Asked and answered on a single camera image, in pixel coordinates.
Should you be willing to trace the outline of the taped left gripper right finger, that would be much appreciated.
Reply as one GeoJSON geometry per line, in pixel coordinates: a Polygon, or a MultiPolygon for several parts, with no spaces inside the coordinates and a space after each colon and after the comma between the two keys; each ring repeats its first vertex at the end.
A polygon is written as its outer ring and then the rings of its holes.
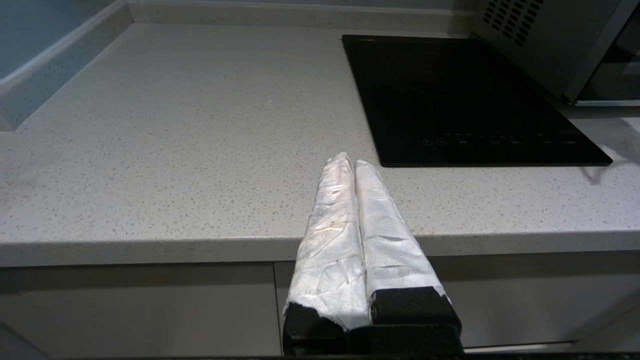
{"type": "Polygon", "coordinates": [[[369,322],[346,332],[345,352],[461,356],[461,320],[382,176],[366,161],[347,167],[358,204],[369,322]]]}

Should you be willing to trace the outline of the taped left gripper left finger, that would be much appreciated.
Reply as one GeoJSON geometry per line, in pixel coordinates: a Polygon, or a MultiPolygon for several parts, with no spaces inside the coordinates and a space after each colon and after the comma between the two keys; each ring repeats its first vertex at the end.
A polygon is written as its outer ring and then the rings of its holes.
{"type": "Polygon", "coordinates": [[[286,351],[340,351],[345,333],[370,324],[354,167],[345,152],[322,168],[283,315],[286,351]]]}

